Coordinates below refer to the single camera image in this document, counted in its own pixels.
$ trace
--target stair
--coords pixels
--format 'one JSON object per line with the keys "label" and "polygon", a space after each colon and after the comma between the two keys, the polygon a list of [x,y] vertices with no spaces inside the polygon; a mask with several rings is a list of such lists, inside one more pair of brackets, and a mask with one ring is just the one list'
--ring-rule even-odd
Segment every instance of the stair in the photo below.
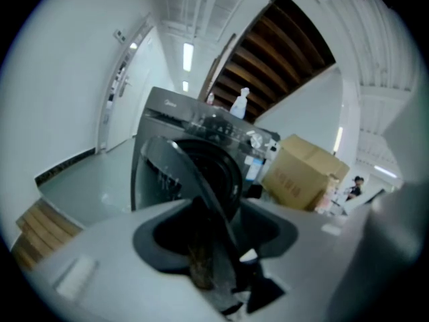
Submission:
{"label": "stair", "polygon": [[26,270],[31,270],[82,231],[42,199],[35,202],[16,223],[22,234],[11,253]]}

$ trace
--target wall outlet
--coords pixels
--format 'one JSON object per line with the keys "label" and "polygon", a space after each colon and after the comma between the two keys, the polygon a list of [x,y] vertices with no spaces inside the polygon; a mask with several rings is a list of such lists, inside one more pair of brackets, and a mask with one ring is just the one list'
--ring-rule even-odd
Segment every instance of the wall outlet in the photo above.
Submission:
{"label": "wall outlet", "polygon": [[113,33],[113,37],[119,40],[119,43],[121,44],[126,40],[125,34],[119,29],[115,30],[115,32]]}

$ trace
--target door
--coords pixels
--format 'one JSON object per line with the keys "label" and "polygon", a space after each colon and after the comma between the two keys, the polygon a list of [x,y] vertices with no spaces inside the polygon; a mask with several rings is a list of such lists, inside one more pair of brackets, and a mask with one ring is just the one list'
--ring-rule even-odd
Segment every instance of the door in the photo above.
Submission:
{"label": "door", "polygon": [[138,46],[123,80],[117,87],[113,99],[110,117],[109,134],[106,150],[122,144],[133,136],[136,115],[139,106],[148,94],[147,80],[151,74],[151,58],[153,55],[153,28]]}

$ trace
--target door frame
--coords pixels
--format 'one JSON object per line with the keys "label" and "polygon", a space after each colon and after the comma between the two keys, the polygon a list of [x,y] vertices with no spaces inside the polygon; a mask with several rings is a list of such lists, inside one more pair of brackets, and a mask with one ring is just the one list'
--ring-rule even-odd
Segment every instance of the door frame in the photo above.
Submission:
{"label": "door frame", "polygon": [[[110,72],[109,80],[107,81],[104,89],[105,94],[103,96],[103,100],[99,110],[99,118],[97,122],[96,135],[95,135],[95,154],[99,153],[101,150],[104,149],[102,148],[102,145],[103,143],[107,144],[107,138],[109,137],[109,129],[110,129],[110,121],[111,121],[110,116],[113,113],[113,110],[115,108],[115,101],[117,99],[117,95],[113,97],[112,108],[110,112],[107,109],[107,102],[109,101],[109,97],[111,95],[111,87],[115,81],[115,77],[122,63],[125,61],[125,58],[129,56],[129,47],[132,43],[135,43],[136,37],[138,37],[139,34],[143,36],[137,44],[139,46],[154,27],[155,27],[155,21],[151,16],[151,13],[148,13],[147,15],[145,15],[143,18],[139,20],[139,22],[134,27],[133,31],[130,32],[129,36],[127,36],[127,38],[125,39],[121,47],[120,55],[117,57],[115,61],[115,66],[112,68],[112,71]],[[128,61],[126,62],[123,78],[127,76],[129,65],[131,64],[136,52],[133,52],[130,55]],[[118,85],[118,87],[116,88],[116,91],[119,91],[121,89],[121,85],[123,85],[123,82],[124,80],[121,80],[121,84]]]}

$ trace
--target white bottle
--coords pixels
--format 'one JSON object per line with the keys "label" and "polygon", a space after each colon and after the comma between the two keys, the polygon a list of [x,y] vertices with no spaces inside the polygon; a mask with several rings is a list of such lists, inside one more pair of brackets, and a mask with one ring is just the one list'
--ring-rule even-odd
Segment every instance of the white bottle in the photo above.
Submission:
{"label": "white bottle", "polygon": [[234,115],[235,117],[244,118],[244,114],[246,113],[246,106],[247,106],[247,99],[246,97],[250,93],[249,89],[247,87],[241,89],[241,95],[235,99],[235,102],[231,109],[229,110],[229,113],[231,115]]}
{"label": "white bottle", "polygon": [[213,93],[211,93],[210,92],[210,94],[208,95],[208,97],[207,97],[207,103],[209,104],[209,105],[213,105],[213,101],[214,101],[214,99],[215,99],[215,95],[213,94]]}

